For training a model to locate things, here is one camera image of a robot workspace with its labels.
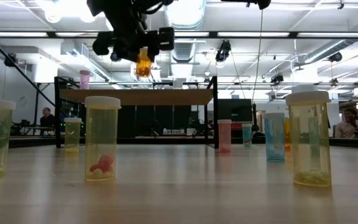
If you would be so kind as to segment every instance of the ventilation duct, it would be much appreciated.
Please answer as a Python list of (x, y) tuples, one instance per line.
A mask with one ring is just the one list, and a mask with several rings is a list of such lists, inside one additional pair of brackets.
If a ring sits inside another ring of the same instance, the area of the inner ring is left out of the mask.
[(318, 62), (324, 58), (328, 58), (329, 56), (335, 54), (336, 52), (345, 49), (348, 46), (351, 46), (358, 42), (358, 39), (351, 40), (332, 40), (320, 47), (319, 49), (311, 52), (301, 60), (303, 63), (299, 63), (298, 65), (305, 65), (310, 63)]
[[(174, 1), (165, 8), (165, 18), (176, 31), (196, 31), (203, 26), (206, 0)], [(196, 44), (175, 43), (172, 62), (188, 63), (195, 56)], [(192, 65), (171, 65), (175, 77), (190, 77)]]

